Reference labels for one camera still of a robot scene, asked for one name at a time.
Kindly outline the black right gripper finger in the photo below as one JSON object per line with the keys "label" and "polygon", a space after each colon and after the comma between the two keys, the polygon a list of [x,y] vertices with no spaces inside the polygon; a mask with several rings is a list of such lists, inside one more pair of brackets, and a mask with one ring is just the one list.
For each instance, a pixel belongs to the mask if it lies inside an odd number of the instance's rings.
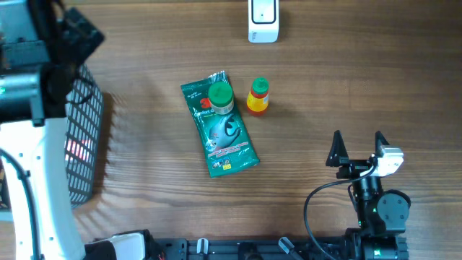
{"label": "black right gripper finger", "polygon": [[375,132],[375,154],[383,155],[383,148],[389,145],[381,131]]}
{"label": "black right gripper finger", "polygon": [[349,156],[344,145],[344,140],[339,130],[334,132],[330,152],[326,159],[326,166],[341,167],[349,164]]}

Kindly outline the red yellow sauce bottle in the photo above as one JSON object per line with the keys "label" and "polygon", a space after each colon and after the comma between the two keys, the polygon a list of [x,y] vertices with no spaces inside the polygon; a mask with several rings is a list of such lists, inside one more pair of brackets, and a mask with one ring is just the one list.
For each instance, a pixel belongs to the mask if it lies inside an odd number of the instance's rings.
{"label": "red yellow sauce bottle", "polygon": [[253,81],[246,101],[248,112],[254,116],[263,115],[269,106],[269,82],[264,77]]}

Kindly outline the green 3M gloves packet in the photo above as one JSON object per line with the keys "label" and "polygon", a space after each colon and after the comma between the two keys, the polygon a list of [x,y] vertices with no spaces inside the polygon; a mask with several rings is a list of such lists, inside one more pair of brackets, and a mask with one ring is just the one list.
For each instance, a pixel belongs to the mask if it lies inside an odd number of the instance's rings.
{"label": "green 3M gloves packet", "polygon": [[230,113],[219,115],[211,107],[209,88],[220,81],[231,86],[225,71],[180,86],[198,130],[206,165],[212,178],[238,173],[260,163],[235,104],[235,93],[234,108]]}

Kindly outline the green lid jar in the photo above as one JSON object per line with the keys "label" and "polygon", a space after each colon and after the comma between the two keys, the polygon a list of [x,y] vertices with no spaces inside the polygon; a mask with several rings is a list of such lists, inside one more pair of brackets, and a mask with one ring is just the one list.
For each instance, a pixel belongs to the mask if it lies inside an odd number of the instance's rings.
{"label": "green lid jar", "polygon": [[234,108],[234,92],[226,82],[220,81],[212,84],[208,97],[213,111],[219,115],[226,115]]}

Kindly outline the small red white box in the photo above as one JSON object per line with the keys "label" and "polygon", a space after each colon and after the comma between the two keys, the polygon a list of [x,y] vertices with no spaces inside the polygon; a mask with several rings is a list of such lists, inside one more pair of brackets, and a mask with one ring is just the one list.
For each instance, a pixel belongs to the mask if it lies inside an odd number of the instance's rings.
{"label": "small red white box", "polygon": [[79,159],[85,163],[92,162],[93,141],[84,139],[75,141],[67,139],[65,144],[65,161],[73,161]]}

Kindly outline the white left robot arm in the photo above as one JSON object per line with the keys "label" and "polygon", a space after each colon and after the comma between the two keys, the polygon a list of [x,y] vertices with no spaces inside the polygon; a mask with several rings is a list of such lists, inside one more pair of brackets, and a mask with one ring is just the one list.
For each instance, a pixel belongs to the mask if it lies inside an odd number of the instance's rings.
{"label": "white left robot arm", "polygon": [[69,98],[96,83],[86,60],[103,34],[62,1],[1,3],[1,163],[18,259],[85,259],[69,197],[65,141]]}

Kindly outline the white barcode scanner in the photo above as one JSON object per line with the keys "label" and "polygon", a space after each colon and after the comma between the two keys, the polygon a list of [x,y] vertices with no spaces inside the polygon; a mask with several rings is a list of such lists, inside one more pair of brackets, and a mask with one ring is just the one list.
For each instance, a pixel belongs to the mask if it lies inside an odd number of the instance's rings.
{"label": "white barcode scanner", "polygon": [[275,43],[279,37],[279,0],[248,0],[248,40]]}

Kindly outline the grey plastic shopping basket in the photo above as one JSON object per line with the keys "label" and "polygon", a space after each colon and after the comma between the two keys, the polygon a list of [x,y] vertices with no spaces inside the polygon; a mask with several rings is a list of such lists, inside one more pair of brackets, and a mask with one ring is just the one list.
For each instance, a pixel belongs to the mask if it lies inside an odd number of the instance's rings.
{"label": "grey plastic shopping basket", "polygon": [[[7,80],[19,81],[18,74],[25,71],[1,71],[1,98],[6,97]],[[85,204],[92,197],[92,187],[95,178],[98,143],[104,111],[103,94],[97,86],[91,71],[84,64],[78,68],[77,78],[73,88],[67,95],[66,104],[66,138],[64,141],[64,165],[69,187],[71,207]],[[77,104],[88,98],[85,103]],[[13,148],[25,151],[34,148],[30,142],[34,139],[25,133],[25,128],[11,130],[11,133],[1,133],[1,147],[12,144]],[[1,221],[12,222],[11,203],[7,186],[6,174],[1,166]]]}

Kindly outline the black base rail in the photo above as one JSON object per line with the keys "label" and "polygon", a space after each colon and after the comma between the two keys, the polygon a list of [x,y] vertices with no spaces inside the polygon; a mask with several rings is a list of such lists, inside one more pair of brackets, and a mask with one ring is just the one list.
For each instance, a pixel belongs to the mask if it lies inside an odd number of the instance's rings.
{"label": "black base rail", "polygon": [[290,240],[153,238],[148,230],[88,243],[85,259],[409,259],[405,238],[339,237]]}

